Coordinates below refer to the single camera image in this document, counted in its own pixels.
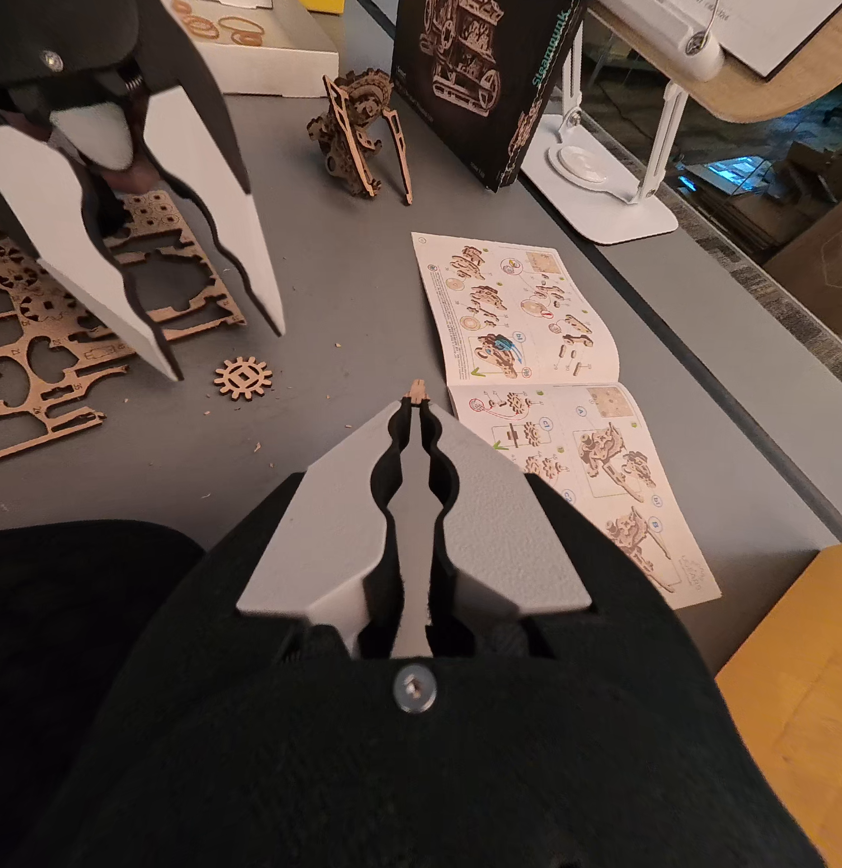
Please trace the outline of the small wooden gear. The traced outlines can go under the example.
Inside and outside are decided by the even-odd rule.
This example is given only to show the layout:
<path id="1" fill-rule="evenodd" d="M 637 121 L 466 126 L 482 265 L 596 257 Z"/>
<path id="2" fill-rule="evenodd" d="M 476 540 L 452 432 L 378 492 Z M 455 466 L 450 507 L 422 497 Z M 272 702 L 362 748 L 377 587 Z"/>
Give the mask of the small wooden gear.
<path id="1" fill-rule="evenodd" d="M 219 393 L 228 396 L 231 401 L 241 399 L 251 401 L 257 396 L 264 396 L 265 391 L 273 385 L 274 373 L 267 363 L 254 357 L 238 357 L 226 359 L 222 367 L 214 372 L 213 385 L 219 388 Z"/>

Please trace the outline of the white tray box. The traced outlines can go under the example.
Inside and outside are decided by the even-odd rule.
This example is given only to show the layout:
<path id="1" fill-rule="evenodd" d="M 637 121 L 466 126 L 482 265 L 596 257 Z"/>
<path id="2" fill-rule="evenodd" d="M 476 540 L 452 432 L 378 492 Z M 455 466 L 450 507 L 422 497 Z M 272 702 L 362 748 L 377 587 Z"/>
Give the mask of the white tray box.
<path id="1" fill-rule="evenodd" d="M 298 1 L 164 1 L 223 94 L 317 98 L 339 53 Z"/>

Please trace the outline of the pile of cardboard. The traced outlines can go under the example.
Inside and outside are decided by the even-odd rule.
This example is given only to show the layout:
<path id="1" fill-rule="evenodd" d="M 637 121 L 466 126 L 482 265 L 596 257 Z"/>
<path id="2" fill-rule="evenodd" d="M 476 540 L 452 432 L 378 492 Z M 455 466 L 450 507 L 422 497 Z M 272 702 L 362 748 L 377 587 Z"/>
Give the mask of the pile of cardboard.
<path id="1" fill-rule="evenodd" d="M 795 141 L 779 160 L 745 156 L 695 164 L 683 168 L 678 179 L 690 192 L 745 215 L 772 205 L 817 222 L 842 202 L 842 145 L 817 148 Z"/>

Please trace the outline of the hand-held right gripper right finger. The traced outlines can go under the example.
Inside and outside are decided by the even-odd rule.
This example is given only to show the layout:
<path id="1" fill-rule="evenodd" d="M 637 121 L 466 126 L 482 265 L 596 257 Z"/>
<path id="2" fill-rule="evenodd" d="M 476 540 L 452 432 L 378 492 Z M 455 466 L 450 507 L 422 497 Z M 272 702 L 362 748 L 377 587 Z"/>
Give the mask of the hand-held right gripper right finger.
<path id="1" fill-rule="evenodd" d="M 419 407 L 434 527 L 432 619 L 584 611 L 591 598 L 527 477 L 431 401 Z"/>

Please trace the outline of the white metal stand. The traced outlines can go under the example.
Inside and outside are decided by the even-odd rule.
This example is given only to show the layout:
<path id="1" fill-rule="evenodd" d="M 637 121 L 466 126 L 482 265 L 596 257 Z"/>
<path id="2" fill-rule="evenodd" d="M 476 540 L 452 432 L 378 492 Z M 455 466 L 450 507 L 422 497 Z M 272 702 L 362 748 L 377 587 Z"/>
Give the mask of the white metal stand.
<path id="1" fill-rule="evenodd" d="M 616 245 L 673 233 L 676 215 L 658 198 L 688 101 L 670 81 L 648 165 L 636 179 L 582 124 L 582 27 L 563 65 L 562 109 L 538 124 L 522 171 L 584 238 Z"/>

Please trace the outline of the open white book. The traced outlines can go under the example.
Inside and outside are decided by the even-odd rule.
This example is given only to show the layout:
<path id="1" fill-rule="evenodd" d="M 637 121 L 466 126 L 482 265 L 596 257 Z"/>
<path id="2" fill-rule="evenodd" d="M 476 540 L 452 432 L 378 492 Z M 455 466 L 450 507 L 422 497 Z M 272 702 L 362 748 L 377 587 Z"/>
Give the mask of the open white book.
<path id="1" fill-rule="evenodd" d="M 776 75 L 842 9 L 842 1 L 720 1 L 710 34 L 759 76 Z"/>

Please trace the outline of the flat cardboard box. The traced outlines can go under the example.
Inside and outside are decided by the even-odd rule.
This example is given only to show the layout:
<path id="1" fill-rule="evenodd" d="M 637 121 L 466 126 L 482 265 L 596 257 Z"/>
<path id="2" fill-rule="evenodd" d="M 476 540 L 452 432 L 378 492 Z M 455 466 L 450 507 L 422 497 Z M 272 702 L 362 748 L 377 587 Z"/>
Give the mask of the flat cardboard box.
<path id="1" fill-rule="evenodd" d="M 842 201 L 764 268 L 842 341 Z"/>

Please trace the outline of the partly built wooden model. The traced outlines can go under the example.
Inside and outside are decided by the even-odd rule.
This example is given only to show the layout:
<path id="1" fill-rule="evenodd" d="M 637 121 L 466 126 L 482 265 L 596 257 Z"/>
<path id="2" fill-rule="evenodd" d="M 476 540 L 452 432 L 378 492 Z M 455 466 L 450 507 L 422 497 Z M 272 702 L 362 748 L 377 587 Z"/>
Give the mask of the partly built wooden model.
<path id="1" fill-rule="evenodd" d="M 405 135 L 398 113 L 391 107 L 393 81 L 382 70 L 369 68 L 334 80 L 323 77 L 328 108 L 307 123 L 307 135 L 316 142 L 328 174 L 345 183 L 356 197 L 374 198 L 380 182 L 372 175 L 367 158 L 376 156 L 382 141 L 373 140 L 370 126 L 384 120 L 390 130 L 405 188 L 405 203 L 413 203 L 411 174 Z"/>

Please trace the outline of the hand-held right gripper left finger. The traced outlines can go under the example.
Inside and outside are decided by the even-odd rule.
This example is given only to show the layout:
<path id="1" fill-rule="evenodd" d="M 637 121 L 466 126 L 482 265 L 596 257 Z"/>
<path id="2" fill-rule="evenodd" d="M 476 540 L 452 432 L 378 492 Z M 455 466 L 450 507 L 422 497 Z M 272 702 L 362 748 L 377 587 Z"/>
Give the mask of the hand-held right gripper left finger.
<path id="1" fill-rule="evenodd" d="M 372 473 L 393 442 L 388 424 L 400 407 L 390 403 L 308 467 L 236 604 L 241 613 L 371 621 L 364 580 L 386 540 Z"/>

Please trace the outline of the paper instruction booklet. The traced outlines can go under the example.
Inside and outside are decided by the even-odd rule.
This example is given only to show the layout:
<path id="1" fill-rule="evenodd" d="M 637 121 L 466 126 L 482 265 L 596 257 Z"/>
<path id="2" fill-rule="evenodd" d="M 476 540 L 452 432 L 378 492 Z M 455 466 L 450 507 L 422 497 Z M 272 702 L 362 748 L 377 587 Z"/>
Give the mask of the paper instruction booklet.
<path id="1" fill-rule="evenodd" d="M 643 570 L 669 606 L 721 597 L 614 338 L 553 248 L 413 233 L 462 424 L 542 478 Z"/>

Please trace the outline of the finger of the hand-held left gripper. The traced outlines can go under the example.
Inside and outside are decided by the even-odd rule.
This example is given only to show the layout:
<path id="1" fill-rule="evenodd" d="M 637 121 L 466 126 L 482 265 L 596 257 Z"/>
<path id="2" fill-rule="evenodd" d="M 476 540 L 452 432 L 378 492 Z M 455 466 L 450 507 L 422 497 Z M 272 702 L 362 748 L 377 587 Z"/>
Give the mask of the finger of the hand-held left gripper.
<path id="1" fill-rule="evenodd" d="M 223 95 L 205 60 L 162 2 L 135 2 L 134 60 L 148 94 L 147 156 L 210 225 L 213 244 L 235 266 L 268 325 L 285 333 L 273 263 Z"/>
<path id="2" fill-rule="evenodd" d="M 97 224 L 86 171 L 46 143 L 0 127 L 0 221 L 103 325 L 173 382 L 180 368 L 160 329 L 134 297 Z"/>

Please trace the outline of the black model kit box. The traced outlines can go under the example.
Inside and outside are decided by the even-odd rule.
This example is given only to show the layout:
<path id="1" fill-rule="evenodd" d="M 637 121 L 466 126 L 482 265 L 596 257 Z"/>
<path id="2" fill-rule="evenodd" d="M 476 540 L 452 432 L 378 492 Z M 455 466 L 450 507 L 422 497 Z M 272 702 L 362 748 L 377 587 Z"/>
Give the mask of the black model kit box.
<path id="1" fill-rule="evenodd" d="M 400 1 L 396 90 L 489 190 L 519 174 L 586 1 Z"/>

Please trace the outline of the dark cloth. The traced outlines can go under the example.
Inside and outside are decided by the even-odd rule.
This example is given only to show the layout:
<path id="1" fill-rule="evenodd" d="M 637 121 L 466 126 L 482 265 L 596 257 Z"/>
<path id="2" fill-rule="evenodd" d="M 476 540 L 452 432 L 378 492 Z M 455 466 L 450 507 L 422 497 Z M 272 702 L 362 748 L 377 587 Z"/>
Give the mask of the dark cloth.
<path id="1" fill-rule="evenodd" d="M 175 529 L 0 530 L 0 866 L 41 818 L 144 627 L 205 554 Z"/>

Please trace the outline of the laser-cut wooden part sheet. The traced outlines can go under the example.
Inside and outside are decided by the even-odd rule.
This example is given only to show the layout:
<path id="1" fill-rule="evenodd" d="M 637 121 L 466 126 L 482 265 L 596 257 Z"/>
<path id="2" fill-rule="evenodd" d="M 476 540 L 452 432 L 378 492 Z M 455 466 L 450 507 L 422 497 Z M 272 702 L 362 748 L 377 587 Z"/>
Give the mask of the laser-cut wooden part sheet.
<path id="1" fill-rule="evenodd" d="M 166 340 L 175 342 L 221 326 L 244 326 L 246 317 L 166 189 L 126 194 L 126 223 L 108 246 L 124 270 L 158 254 L 193 267 L 203 286 L 185 309 L 160 307 L 147 314 Z M 16 363 L 27 378 L 16 406 L 0 399 L 0 421 L 27 418 L 38 435 L 0 448 L 0 460 L 102 424 L 104 414 L 79 406 L 104 377 L 123 375 L 131 346 L 90 314 L 56 279 L 0 231 L 0 324 L 13 322 L 19 336 L 0 342 L 0 362 Z"/>

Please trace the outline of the person's left hand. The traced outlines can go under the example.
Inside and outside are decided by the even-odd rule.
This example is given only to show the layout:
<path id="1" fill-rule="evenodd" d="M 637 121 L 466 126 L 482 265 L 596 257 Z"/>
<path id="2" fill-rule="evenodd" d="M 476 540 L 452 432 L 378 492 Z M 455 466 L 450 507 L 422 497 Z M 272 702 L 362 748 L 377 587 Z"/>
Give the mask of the person's left hand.
<path id="1" fill-rule="evenodd" d="M 146 157 L 139 157 L 124 170 L 97 167 L 101 177 L 117 193 L 144 194 L 158 187 L 161 175 Z"/>

